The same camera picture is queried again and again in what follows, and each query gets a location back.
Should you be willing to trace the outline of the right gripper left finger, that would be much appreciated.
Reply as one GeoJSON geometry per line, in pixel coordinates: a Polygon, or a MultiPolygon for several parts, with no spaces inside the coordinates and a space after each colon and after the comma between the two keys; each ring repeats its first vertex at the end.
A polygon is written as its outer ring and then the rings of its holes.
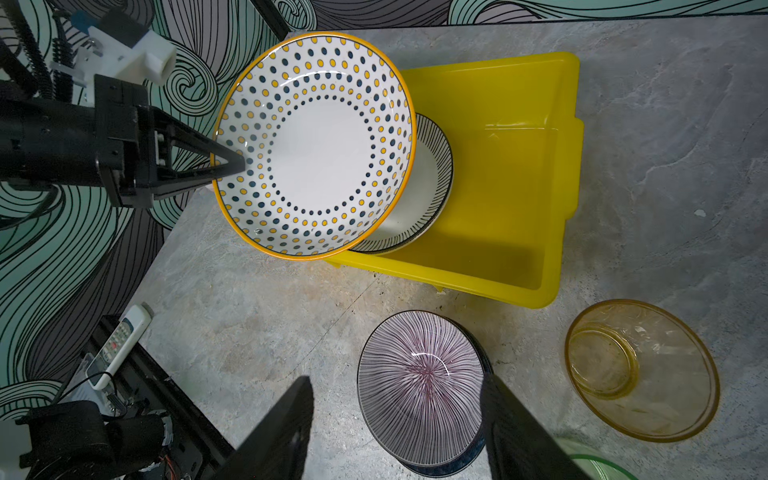
{"type": "Polygon", "coordinates": [[[214,477],[222,480],[302,478],[313,413],[313,387],[309,377],[301,376],[214,477]]]}

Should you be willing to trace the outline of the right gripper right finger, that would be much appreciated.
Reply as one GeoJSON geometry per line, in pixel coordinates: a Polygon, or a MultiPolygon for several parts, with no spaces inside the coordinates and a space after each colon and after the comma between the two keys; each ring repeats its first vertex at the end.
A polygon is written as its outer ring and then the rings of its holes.
{"type": "Polygon", "coordinates": [[[482,431],[492,478],[588,477],[498,376],[484,376],[480,405],[482,431]]]}

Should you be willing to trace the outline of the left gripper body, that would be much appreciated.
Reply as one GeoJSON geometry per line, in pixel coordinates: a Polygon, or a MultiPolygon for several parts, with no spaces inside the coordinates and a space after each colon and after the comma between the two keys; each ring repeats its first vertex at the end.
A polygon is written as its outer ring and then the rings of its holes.
{"type": "Polygon", "coordinates": [[[174,119],[149,104],[145,87],[94,77],[96,169],[116,207],[150,208],[174,194],[174,119]]]}

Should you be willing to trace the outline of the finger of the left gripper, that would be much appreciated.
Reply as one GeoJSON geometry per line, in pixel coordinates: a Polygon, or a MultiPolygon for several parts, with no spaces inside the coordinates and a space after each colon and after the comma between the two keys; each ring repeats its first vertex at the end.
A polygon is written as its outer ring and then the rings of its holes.
{"type": "Polygon", "coordinates": [[[237,152],[199,133],[157,107],[152,108],[152,117],[155,131],[161,134],[170,146],[222,159],[240,158],[237,152]]]}
{"type": "Polygon", "coordinates": [[[148,190],[154,199],[174,196],[187,190],[205,186],[224,177],[237,175],[245,170],[245,160],[238,157],[222,164],[184,171],[169,167],[154,168],[149,175],[148,190]]]}

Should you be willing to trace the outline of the blue floral bowl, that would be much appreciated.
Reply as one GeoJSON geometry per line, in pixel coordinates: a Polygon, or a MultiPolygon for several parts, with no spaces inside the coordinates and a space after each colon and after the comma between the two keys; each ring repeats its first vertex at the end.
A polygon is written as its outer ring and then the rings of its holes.
{"type": "MultiPolygon", "coordinates": [[[[492,374],[493,368],[488,355],[477,338],[462,325],[451,320],[451,323],[468,339],[481,364],[483,374],[492,374]]],[[[427,478],[445,478],[455,475],[470,466],[479,456],[485,446],[483,428],[479,427],[472,442],[456,459],[437,466],[419,466],[399,460],[399,463],[409,471],[427,478]]]]}

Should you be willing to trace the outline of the purple striped bowl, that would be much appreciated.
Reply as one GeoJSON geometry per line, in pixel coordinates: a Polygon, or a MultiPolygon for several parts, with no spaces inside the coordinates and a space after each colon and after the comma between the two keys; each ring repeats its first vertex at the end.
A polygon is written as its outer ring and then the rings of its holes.
{"type": "Polygon", "coordinates": [[[363,347],[358,402],[387,453],[397,461],[437,466],[461,455],[481,427],[485,375],[451,319],[402,311],[382,321],[363,347]]]}

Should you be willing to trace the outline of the dotted plate yellow rim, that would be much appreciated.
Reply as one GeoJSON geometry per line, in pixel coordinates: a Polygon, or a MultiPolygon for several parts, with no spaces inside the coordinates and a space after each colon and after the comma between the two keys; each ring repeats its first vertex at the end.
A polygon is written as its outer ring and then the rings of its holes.
{"type": "Polygon", "coordinates": [[[384,53],[316,32],[239,75],[214,136],[245,161],[214,182],[233,230],[265,254],[305,261],[358,245],[391,214],[411,175],[417,120],[384,53]]]}

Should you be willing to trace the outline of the white plate black striped rim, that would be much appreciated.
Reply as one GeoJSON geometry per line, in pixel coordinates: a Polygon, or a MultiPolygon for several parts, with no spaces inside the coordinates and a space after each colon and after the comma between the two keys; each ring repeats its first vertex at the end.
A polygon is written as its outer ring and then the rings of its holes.
{"type": "Polygon", "coordinates": [[[403,248],[424,234],[445,207],[454,180],[453,152],[443,130],[429,117],[417,115],[418,141],[414,166],[387,219],[353,250],[381,255],[403,248]]]}

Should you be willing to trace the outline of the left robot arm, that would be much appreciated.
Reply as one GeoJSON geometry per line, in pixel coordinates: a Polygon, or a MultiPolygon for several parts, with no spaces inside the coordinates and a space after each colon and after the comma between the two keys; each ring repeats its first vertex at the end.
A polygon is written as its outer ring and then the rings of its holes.
{"type": "Polygon", "coordinates": [[[117,207],[154,201],[245,169],[242,155],[151,105],[176,62],[168,40],[112,10],[91,20],[95,45],[43,59],[21,6],[1,4],[30,64],[1,47],[1,179],[17,190],[102,187],[117,207]]]}

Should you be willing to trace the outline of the yellow plastic bin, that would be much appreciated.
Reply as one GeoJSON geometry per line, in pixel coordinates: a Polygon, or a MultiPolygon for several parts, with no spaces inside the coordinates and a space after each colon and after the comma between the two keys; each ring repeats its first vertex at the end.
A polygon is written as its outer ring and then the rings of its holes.
{"type": "Polygon", "coordinates": [[[454,181],[436,222],[349,266],[527,308],[557,296],[566,222],[578,206],[584,125],[579,59],[567,52],[409,69],[418,113],[446,135],[454,181]]]}

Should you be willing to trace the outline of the green plastic cup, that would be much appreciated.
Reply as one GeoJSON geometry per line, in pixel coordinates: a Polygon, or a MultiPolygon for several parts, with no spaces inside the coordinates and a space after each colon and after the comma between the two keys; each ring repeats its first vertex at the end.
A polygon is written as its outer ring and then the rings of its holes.
{"type": "Polygon", "coordinates": [[[566,438],[556,438],[555,441],[567,456],[591,479],[637,480],[637,477],[624,467],[608,460],[590,446],[566,438]]]}

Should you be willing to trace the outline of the white remote control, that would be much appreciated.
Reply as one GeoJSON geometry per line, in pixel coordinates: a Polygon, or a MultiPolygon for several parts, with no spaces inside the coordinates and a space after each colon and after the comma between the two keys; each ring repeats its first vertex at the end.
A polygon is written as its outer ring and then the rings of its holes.
{"type": "Polygon", "coordinates": [[[106,388],[151,321],[150,312],[141,304],[132,305],[126,311],[86,369],[93,390],[106,388]]]}

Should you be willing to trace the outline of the amber plastic cup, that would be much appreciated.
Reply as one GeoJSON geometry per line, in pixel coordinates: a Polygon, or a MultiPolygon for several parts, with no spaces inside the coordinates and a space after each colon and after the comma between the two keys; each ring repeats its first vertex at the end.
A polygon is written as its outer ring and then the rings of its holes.
{"type": "Polygon", "coordinates": [[[583,310],[568,329],[564,359],[587,407],[639,440],[689,439],[719,406],[719,374],[703,341],[647,302],[612,299],[583,310]]]}

